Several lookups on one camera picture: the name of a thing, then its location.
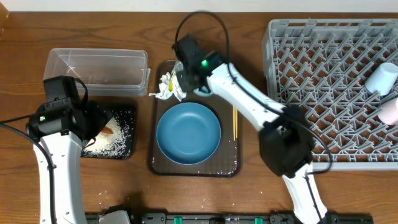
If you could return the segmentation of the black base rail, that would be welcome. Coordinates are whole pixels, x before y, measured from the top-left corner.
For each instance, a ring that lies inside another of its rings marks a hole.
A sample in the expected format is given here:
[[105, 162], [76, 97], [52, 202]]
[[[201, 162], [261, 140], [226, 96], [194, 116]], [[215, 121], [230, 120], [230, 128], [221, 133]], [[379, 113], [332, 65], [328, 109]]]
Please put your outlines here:
[[[145, 213], [136, 221], [128, 217], [131, 223], [141, 224], [293, 224], [300, 221], [291, 214], [276, 213], [272, 215], [171, 215], [165, 213]], [[323, 223], [331, 224], [374, 224], [369, 215], [329, 214]]]

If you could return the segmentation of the crumpled white paper napkin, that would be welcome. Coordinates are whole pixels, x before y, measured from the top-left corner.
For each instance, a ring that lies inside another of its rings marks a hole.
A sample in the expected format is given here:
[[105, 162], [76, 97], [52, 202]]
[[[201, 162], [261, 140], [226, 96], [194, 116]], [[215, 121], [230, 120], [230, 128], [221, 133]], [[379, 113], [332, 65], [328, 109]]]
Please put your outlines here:
[[168, 100], [174, 96], [176, 99], [178, 99], [178, 101], [182, 101], [187, 94], [182, 91], [182, 88], [177, 80], [176, 72], [167, 72], [160, 78], [159, 92], [149, 93], [149, 96], [154, 96], [160, 100]]

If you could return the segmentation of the orange carrot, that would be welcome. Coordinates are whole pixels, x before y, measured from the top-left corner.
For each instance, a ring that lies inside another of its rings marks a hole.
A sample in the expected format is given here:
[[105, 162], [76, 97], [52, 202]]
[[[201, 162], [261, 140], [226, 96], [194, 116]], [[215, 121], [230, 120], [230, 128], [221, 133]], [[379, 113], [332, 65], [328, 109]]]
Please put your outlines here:
[[101, 130], [101, 132], [102, 132], [102, 133], [105, 133], [105, 134], [113, 134], [113, 131], [112, 131], [110, 128], [108, 128], [108, 127], [104, 127], [104, 128]]

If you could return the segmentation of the clear plastic bin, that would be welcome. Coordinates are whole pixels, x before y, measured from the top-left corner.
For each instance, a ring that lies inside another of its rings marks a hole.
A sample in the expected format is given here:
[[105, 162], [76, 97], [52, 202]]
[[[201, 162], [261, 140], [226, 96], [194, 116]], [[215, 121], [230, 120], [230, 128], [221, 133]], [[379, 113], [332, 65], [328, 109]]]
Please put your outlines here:
[[138, 97], [147, 94], [150, 68], [144, 50], [54, 48], [44, 79], [60, 75], [79, 78], [79, 94]]

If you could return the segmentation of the crumpled silver foil wrapper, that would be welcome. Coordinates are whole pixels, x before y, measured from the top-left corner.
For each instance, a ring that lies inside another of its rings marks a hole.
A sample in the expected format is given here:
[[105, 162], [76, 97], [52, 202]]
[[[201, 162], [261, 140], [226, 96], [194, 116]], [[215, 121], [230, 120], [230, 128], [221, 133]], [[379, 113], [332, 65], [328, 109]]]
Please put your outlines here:
[[182, 73], [182, 74], [185, 73], [184, 66], [183, 66], [183, 63], [181, 61], [176, 60], [175, 64], [174, 64], [174, 67], [173, 67], [173, 69], [171, 71], [171, 74], [172, 75], [178, 75], [179, 73]]

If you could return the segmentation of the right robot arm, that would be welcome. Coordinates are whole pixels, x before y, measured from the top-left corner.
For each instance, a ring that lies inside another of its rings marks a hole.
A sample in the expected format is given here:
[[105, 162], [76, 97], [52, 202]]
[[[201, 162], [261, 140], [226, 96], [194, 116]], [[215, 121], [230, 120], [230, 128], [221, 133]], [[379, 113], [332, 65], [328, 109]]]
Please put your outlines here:
[[325, 223], [328, 210], [315, 183], [312, 151], [315, 133], [297, 106], [278, 103], [248, 82], [219, 53], [179, 53], [185, 73], [178, 81], [184, 91], [205, 85], [233, 105], [258, 131], [259, 153], [266, 166], [283, 178], [302, 223]]

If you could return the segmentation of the black waste tray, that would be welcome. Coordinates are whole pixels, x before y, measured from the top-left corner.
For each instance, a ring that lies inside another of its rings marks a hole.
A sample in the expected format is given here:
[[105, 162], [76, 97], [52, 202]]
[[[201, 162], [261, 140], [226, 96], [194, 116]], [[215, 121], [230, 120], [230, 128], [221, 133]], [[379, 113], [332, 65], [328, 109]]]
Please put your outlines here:
[[122, 154], [118, 157], [112, 159], [127, 159], [133, 153], [133, 140], [134, 132], [136, 130], [136, 118], [137, 112], [133, 105], [122, 104], [122, 103], [107, 103], [105, 107], [110, 110], [115, 118], [122, 127], [126, 137], [126, 147], [124, 148]]

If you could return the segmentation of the pile of white rice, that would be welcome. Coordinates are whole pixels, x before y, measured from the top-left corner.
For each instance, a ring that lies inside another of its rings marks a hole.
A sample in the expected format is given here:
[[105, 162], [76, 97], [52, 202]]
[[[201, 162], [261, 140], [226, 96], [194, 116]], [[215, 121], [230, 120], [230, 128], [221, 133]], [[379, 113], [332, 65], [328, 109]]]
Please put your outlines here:
[[95, 139], [88, 143], [82, 151], [83, 157], [97, 157], [112, 159], [122, 154], [126, 147], [126, 137], [119, 122], [112, 118], [105, 127], [110, 128], [113, 134], [100, 132]]

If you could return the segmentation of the small light blue bowl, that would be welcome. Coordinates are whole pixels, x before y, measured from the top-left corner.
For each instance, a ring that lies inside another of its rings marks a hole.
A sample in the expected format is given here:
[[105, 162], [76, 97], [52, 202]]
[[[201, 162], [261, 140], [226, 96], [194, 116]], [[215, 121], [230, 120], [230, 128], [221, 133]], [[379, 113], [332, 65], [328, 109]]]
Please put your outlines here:
[[213, 93], [211, 92], [211, 90], [207, 89], [207, 87], [203, 86], [201, 88], [196, 88], [193, 91], [196, 95], [201, 96], [201, 97], [209, 97], [211, 96]]

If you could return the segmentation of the large blue plate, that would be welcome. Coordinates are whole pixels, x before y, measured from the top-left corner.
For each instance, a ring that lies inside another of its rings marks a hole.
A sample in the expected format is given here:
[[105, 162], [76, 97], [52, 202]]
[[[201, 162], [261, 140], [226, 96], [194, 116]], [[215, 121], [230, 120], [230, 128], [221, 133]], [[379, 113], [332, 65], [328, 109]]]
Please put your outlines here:
[[209, 159], [221, 142], [221, 124], [208, 107], [180, 103], [160, 118], [156, 141], [163, 155], [174, 163], [194, 165]]

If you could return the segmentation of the grey dishwasher rack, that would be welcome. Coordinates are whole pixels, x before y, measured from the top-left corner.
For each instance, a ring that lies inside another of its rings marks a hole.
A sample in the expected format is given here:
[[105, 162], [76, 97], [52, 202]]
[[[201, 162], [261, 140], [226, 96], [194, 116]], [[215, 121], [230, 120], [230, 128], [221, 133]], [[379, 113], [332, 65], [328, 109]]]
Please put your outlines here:
[[333, 170], [397, 169], [397, 126], [379, 119], [397, 87], [382, 96], [364, 86], [380, 64], [397, 63], [395, 19], [274, 19], [262, 53], [268, 95], [303, 109], [321, 137], [317, 170], [329, 162]]

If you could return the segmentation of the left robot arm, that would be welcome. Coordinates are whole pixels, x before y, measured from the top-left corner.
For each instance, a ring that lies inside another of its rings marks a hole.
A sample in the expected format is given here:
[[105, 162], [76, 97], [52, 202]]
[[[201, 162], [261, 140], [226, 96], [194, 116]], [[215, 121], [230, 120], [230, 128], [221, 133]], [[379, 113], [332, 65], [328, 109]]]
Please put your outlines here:
[[80, 179], [83, 148], [112, 118], [95, 101], [39, 106], [27, 124], [39, 167], [40, 222], [86, 223]]

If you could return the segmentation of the dark brown serving tray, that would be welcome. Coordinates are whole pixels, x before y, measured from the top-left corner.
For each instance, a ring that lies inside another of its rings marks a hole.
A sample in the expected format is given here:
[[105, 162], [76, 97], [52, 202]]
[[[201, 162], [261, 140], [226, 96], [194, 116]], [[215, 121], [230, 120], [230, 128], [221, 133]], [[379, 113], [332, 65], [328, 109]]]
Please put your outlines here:
[[156, 140], [155, 130], [162, 115], [171, 107], [179, 104], [172, 96], [167, 100], [154, 100], [154, 115], [152, 118], [153, 133], [148, 153], [149, 169], [158, 175], [202, 176], [202, 177], [232, 177], [241, 168], [241, 143], [233, 136], [233, 107], [219, 96], [198, 96], [189, 93], [184, 102], [200, 103], [215, 113], [221, 125], [221, 141], [215, 153], [204, 162], [195, 165], [182, 165], [168, 159], [160, 150]]

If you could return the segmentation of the white pink cup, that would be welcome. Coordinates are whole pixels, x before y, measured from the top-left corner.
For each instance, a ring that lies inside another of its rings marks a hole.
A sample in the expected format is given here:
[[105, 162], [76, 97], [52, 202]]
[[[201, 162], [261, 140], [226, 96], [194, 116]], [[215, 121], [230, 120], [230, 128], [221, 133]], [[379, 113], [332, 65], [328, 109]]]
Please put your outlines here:
[[398, 98], [383, 103], [379, 108], [378, 118], [385, 124], [395, 125], [398, 120]]

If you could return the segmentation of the light blue cup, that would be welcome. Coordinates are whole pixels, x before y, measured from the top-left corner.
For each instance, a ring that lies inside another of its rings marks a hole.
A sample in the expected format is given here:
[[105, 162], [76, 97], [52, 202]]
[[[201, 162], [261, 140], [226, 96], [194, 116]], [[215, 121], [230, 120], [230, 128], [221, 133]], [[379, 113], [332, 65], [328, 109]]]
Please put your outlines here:
[[365, 88], [370, 93], [379, 92], [381, 96], [385, 96], [389, 94], [396, 80], [397, 65], [384, 62], [366, 80]]

